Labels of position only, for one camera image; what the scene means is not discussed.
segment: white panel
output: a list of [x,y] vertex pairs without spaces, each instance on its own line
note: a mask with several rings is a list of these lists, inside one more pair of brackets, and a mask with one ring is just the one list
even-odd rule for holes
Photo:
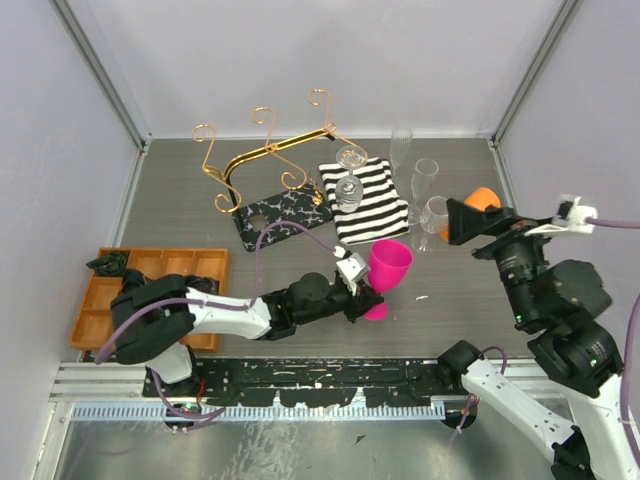
[[334,96],[343,133],[493,132],[559,0],[83,0],[94,11],[156,138],[203,121],[221,136],[322,126],[306,102]]
[[[578,10],[504,141],[521,214],[548,216],[573,193],[591,197],[600,218],[640,220],[639,25],[634,0]],[[622,351],[640,291],[640,232],[596,227],[548,251],[554,262],[595,264],[614,300],[601,321]]]
[[135,149],[48,2],[4,9],[0,58],[0,464],[23,479]]

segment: gray wooden table surface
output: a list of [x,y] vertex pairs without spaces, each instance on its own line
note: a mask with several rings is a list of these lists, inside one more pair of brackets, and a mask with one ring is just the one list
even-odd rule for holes
[[[389,141],[357,140],[369,156],[388,156]],[[223,168],[234,156],[263,145],[263,141],[217,141],[212,163]],[[335,161],[342,145],[318,139],[288,149],[283,154],[309,169],[319,180],[316,165]],[[157,140],[142,168],[122,246],[222,247],[231,252],[230,288],[227,294],[250,297],[254,288],[255,255],[248,253],[229,215],[214,207],[223,191],[200,170],[207,146],[191,140]],[[396,179],[400,194],[409,196],[409,179],[415,161],[429,157],[440,165],[431,194],[464,199],[479,186],[502,195],[494,161],[481,139],[414,140],[409,159]],[[238,168],[233,183],[247,203],[284,190],[280,174],[285,165],[265,157]],[[333,223],[314,229],[324,239],[337,242]],[[401,237],[408,242],[408,236]],[[436,357],[460,339],[477,347],[499,345],[510,356],[529,356],[527,336],[513,328],[506,294],[493,262],[474,260],[470,251],[489,239],[467,245],[442,243],[429,255],[415,255],[404,282],[385,294],[391,311],[382,322],[343,316],[319,320],[298,329],[295,336],[278,342],[257,342],[224,336],[220,355],[355,357]],[[353,247],[368,255],[370,244]],[[297,235],[261,252],[263,292],[285,288],[304,273],[317,271],[331,278],[334,259],[306,235]]]

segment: gold metal stand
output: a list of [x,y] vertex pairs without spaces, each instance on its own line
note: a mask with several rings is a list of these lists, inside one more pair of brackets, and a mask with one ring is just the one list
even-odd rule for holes
[[[209,157],[211,156],[211,151],[213,150],[213,144],[215,143],[216,137],[217,137],[217,131],[215,127],[208,123],[203,123],[193,128],[191,132],[191,137],[196,142],[206,141],[207,135],[205,131],[206,130],[211,131],[211,143],[209,144],[209,149],[207,150],[207,154],[204,157],[204,161],[202,162],[202,171],[207,175],[209,175],[211,178],[213,178],[216,182],[220,183],[221,185],[223,185],[229,190],[230,196],[224,193],[219,193],[216,196],[215,205],[219,211],[223,213],[233,213],[236,210],[238,210],[238,208],[240,208],[240,205],[242,204],[242,194],[237,188],[231,185],[230,179],[231,179],[231,173],[244,163],[257,160],[258,158],[264,157],[266,155],[275,156],[276,158],[280,159],[290,167],[298,170],[298,172],[300,172],[300,174],[302,175],[301,180],[298,180],[296,175],[289,171],[284,172],[280,176],[280,181],[282,182],[282,185],[284,185],[289,190],[297,190],[299,188],[302,188],[308,182],[309,176],[307,175],[307,171],[301,168],[300,166],[296,165],[292,161],[286,159],[284,156],[282,156],[282,154],[279,153],[280,151],[290,147],[294,147],[296,145],[300,145],[301,143],[305,143],[320,137],[337,138],[339,140],[342,140],[343,142],[348,143],[349,145],[353,145],[354,147],[357,147],[357,145],[352,141],[342,137],[341,135],[338,135],[336,133],[336,129],[337,129],[336,124],[329,122],[329,115],[331,114],[331,94],[329,92],[321,88],[316,88],[311,92],[309,92],[309,94],[307,95],[307,101],[313,106],[316,106],[316,107],[319,106],[322,102],[319,100],[317,101],[314,100],[314,97],[318,98],[318,95],[326,96],[327,107],[326,107],[325,118],[324,118],[324,126],[317,130],[312,130],[311,132],[303,133],[302,135],[291,137],[277,143],[271,143],[271,135],[273,134],[273,130],[274,130],[274,127],[276,124],[276,118],[277,118],[275,111],[273,111],[273,109],[271,109],[270,107],[256,108],[251,114],[251,119],[254,121],[254,123],[258,125],[262,125],[267,121],[269,116],[271,117],[271,123],[269,125],[267,140],[265,142],[264,147],[258,148],[256,150],[252,150],[247,153],[243,153],[242,155],[238,155],[227,164],[224,171],[221,171],[218,168],[208,164]],[[295,185],[291,185],[290,183],[287,182],[287,179],[291,179],[297,183]],[[225,202],[227,202],[227,204],[230,204],[231,206],[228,208],[222,207],[220,205],[221,199],[223,199]]]

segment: striped towel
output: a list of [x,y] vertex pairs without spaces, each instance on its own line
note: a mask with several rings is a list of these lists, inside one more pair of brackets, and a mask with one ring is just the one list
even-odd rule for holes
[[409,232],[409,209],[401,200],[391,179],[389,161],[370,158],[353,171],[364,186],[364,196],[355,212],[345,213],[336,203],[336,184],[349,174],[337,163],[318,165],[327,200],[333,211],[340,242],[345,245],[397,237]]

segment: orange compartment tray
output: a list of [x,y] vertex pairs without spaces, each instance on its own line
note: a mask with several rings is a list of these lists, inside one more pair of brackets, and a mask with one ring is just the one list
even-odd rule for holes
[[[128,268],[140,270],[156,279],[170,273],[210,277],[220,282],[218,293],[227,291],[231,255],[226,248],[101,248],[107,252],[127,252]],[[71,332],[69,345],[81,350],[98,350],[113,333],[109,305],[118,296],[122,279],[91,273],[82,306]],[[188,335],[182,341],[194,350],[215,352],[218,335]]]

